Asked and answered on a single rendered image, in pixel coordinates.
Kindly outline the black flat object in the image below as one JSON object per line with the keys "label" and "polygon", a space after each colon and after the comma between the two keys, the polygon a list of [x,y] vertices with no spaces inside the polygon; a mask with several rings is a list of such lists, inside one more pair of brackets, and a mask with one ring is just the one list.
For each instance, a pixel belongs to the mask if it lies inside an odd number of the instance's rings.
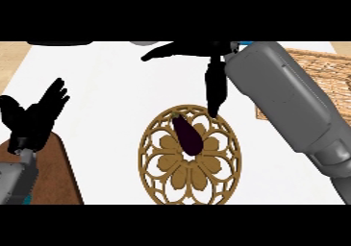
{"label": "black flat object", "polygon": [[92,41],[27,41],[27,43],[38,46],[80,46],[90,44]]}

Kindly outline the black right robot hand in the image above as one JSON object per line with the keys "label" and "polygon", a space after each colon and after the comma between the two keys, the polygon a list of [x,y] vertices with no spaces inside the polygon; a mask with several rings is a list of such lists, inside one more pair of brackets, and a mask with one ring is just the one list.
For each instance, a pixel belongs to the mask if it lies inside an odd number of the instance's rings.
{"label": "black right robot hand", "polygon": [[237,41],[172,41],[141,57],[142,62],[175,55],[210,58],[204,72],[204,84],[207,114],[212,118],[217,116],[219,107],[228,97],[226,63],[220,61],[220,56],[234,54],[237,51]]}

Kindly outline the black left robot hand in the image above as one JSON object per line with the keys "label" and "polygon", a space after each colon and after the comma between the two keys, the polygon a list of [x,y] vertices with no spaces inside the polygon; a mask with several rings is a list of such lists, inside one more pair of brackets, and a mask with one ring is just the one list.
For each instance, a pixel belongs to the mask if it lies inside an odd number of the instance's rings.
{"label": "black left robot hand", "polygon": [[1,122],[12,131],[7,152],[13,155],[24,149],[37,152],[43,149],[53,122],[69,99],[64,81],[56,78],[40,101],[24,109],[9,95],[0,95]]}

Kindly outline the brown wooden cutting board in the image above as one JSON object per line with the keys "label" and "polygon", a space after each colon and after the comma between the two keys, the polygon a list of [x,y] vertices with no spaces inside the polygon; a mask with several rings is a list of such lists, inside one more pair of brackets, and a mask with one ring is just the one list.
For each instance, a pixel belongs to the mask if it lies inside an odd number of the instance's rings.
{"label": "brown wooden cutting board", "polygon": [[[10,154],[7,147],[9,140],[0,143],[0,162],[19,162],[19,153]],[[34,153],[38,175],[24,204],[81,205],[84,202],[64,145],[55,133],[50,133],[44,148]]]}

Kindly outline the dark purple eggplant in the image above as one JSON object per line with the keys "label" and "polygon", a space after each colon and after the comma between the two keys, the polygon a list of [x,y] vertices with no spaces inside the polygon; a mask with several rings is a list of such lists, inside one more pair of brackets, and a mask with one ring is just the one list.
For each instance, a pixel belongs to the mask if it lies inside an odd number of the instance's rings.
{"label": "dark purple eggplant", "polygon": [[192,125],[177,112],[172,113],[172,124],[183,152],[189,156],[195,156],[203,149],[203,140]]}

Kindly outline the gold openwork oval placemat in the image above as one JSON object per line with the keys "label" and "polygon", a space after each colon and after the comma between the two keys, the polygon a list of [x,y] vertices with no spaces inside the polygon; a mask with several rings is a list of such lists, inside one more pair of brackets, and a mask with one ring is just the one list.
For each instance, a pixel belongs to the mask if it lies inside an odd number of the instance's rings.
{"label": "gold openwork oval placemat", "polygon": [[[203,150],[189,157],[172,125],[177,113],[203,140]],[[235,134],[222,117],[210,117],[204,107],[180,105],[152,119],[139,141],[138,172],[145,191],[164,205],[220,205],[235,190],[241,154]]]}

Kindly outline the wicker basket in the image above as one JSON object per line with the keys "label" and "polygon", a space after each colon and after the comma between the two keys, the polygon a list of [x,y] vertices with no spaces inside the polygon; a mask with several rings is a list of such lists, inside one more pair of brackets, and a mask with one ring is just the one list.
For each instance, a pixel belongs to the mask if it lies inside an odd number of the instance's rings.
{"label": "wicker basket", "polygon": [[287,48],[291,58],[328,95],[351,126],[351,56]]}

